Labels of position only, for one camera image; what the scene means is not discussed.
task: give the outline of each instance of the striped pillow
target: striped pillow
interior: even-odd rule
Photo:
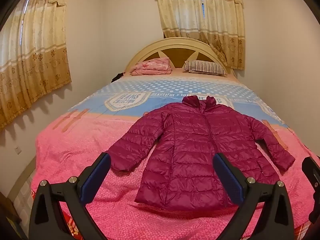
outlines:
[[[188,72],[197,71],[202,74],[215,74],[219,76],[227,76],[226,70],[219,64],[215,62],[202,61],[202,60],[192,60],[185,61],[185,64],[182,67],[184,70]]]

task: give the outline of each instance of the wall outlet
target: wall outlet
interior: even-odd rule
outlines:
[[[16,151],[16,154],[20,154],[22,152],[19,146],[15,147],[14,150]]]

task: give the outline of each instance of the jacket collar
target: jacket collar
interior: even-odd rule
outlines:
[[[207,96],[206,100],[199,100],[197,96],[189,96],[184,97],[182,100],[183,104],[192,106],[194,108],[198,108],[200,110],[210,110],[211,108],[215,107],[217,104],[217,101],[214,97]]]

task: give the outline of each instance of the jacket sleeve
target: jacket sleeve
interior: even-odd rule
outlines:
[[[246,118],[249,121],[254,139],[264,140],[273,163],[279,170],[287,171],[294,163],[295,158],[282,147],[267,126],[253,117],[246,116]]]
[[[155,109],[141,117],[106,152],[111,156],[111,166],[118,171],[132,171],[147,157],[154,142],[164,131],[164,121],[169,116],[169,106]]]

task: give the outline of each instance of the jacket zipper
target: jacket zipper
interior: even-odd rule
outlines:
[[[217,144],[215,143],[215,141],[213,140],[212,138],[212,133],[211,133],[211,127],[210,127],[210,124],[209,124],[209,121],[208,119],[204,116],[204,114],[202,114],[203,118],[206,120],[207,124],[208,124],[208,128],[209,128],[209,134],[210,134],[210,141],[214,147],[214,153],[218,153],[218,147],[217,147]],[[224,193],[224,206],[227,207],[227,204],[228,204],[228,195],[227,195],[227,192],[226,190],[223,188],[223,193]]]

